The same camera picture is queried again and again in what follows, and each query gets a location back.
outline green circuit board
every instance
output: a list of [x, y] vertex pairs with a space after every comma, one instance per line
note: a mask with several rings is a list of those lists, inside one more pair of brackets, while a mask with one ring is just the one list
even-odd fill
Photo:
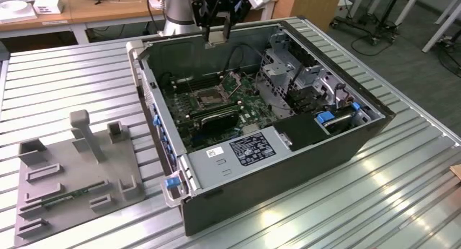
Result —
[[[240, 81], [242, 86], [238, 90], [236, 79], [226, 77], [222, 82], [222, 89], [219, 86], [212, 86], [211, 88], [182, 94], [164, 91], [167, 106], [188, 152], [242, 136], [246, 126], [252, 125], [254, 128], [262, 129], [278, 120], [262, 96], [255, 93], [254, 78], [246, 75], [240, 78]], [[231, 95], [234, 91], [235, 93], [228, 98], [223, 98], [218, 94], [219, 91], [224, 91], [227, 95]], [[210, 136], [195, 134], [200, 127], [200, 121], [206, 117], [235, 111], [239, 113], [239, 121], [235, 127], [222, 130]]]

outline white label sticker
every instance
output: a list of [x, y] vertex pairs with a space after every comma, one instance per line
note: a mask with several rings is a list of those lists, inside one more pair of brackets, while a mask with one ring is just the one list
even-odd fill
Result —
[[224, 150], [220, 146], [207, 151], [208, 158], [212, 158], [214, 156], [218, 156], [222, 153], [224, 153]]
[[47, 21], [42, 22], [42, 25], [57, 25], [57, 24], [67, 24], [69, 21]]

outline robotic end effector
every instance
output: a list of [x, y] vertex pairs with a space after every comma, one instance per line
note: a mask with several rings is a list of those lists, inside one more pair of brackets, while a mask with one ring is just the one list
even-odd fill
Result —
[[191, 0], [196, 25], [204, 29], [204, 38], [210, 42], [210, 29], [216, 17], [224, 17], [222, 42], [230, 39], [231, 27], [244, 21], [251, 8], [259, 9], [272, 0]]

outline small circuit board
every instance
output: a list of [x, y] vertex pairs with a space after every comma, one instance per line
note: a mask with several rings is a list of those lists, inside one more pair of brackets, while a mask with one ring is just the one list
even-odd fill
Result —
[[278, 118], [246, 73], [230, 72], [219, 85], [175, 93], [164, 91], [188, 152], [264, 128]]

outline aluminum slotted table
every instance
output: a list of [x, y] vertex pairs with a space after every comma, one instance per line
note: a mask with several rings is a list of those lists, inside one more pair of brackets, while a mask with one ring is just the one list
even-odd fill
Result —
[[354, 159], [192, 237], [168, 208], [163, 170], [130, 73], [127, 39], [13, 54], [2, 65], [0, 248], [14, 247], [19, 142], [70, 138], [77, 107], [94, 130], [130, 126], [149, 199], [26, 248], [458, 248], [460, 138], [307, 21], [287, 19], [398, 113]]

